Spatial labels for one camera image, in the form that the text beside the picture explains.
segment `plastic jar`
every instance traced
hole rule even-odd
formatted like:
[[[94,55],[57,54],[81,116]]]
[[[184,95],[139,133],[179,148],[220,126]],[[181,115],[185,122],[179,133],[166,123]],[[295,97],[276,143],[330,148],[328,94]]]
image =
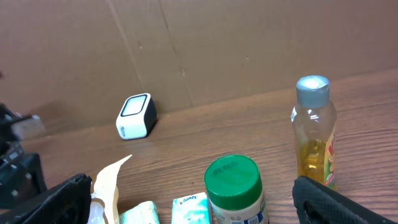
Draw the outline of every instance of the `plastic jar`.
[[[219,224],[268,223],[260,172],[252,159],[217,159],[205,172],[205,185]]]

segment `green screw cap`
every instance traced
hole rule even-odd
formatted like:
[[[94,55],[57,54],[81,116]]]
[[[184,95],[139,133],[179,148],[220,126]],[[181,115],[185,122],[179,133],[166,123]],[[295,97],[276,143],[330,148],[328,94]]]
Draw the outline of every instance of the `green screw cap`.
[[[210,164],[205,172],[207,194],[216,206],[241,210],[262,194],[262,182],[256,163],[241,155],[224,156]]]

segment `tissue pack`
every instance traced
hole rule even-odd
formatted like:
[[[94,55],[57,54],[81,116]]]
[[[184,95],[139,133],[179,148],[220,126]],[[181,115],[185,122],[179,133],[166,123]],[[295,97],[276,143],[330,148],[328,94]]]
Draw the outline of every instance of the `tissue pack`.
[[[211,207],[202,192],[173,200],[172,224],[211,224]]]

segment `small speaker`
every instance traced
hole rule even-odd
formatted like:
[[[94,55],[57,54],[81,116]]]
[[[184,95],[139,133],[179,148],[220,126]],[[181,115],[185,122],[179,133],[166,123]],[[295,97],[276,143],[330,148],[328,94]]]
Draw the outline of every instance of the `small speaker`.
[[[144,138],[157,121],[154,101],[149,93],[130,96],[116,120],[116,128],[124,140]]]

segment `wood grain surface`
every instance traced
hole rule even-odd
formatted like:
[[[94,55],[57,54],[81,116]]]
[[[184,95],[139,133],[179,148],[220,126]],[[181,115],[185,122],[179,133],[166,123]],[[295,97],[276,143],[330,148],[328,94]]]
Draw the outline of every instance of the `wood grain surface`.
[[[335,80],[339,193],[398,222],[398,70]],[[24,142],[41,156],[49,187],[82,172],[94,176],[128,154],[118,176],[119,212],[153,200],[170,223],[172,200],[205,191],[203,174],[227,154],[258,164],[271,223],[298,223],[290,112],[294,88],[161,114],[148,138],[122,141],[113,124]]]

